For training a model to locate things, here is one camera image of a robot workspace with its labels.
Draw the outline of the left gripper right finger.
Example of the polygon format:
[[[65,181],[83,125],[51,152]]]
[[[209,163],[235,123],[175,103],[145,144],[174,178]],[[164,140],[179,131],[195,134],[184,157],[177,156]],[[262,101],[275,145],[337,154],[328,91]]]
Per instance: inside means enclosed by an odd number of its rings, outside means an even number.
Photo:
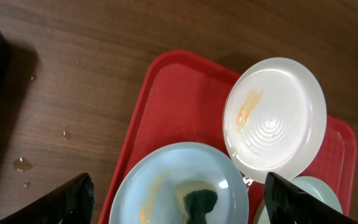
[[[274,172],[266,176],[264,202],[271,224],[358,224]]]

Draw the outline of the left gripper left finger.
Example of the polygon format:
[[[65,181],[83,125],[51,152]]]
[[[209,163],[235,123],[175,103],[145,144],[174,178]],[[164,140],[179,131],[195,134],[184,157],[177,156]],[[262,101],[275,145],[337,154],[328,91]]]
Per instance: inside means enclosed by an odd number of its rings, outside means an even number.
[[[3,218],[0,224],[90,224],[94,206],[94,184],[88,173],[82,173],[21,210]]]

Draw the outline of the green and yellow sponge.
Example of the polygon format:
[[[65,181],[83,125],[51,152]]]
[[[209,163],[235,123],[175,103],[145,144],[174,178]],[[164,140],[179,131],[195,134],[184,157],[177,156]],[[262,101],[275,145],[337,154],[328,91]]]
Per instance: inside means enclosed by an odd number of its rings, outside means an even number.
[[[218,201],[216,189],[203,181],[178,184],[175,198],[184,224],[207,224],[206,215],[213,211]]]

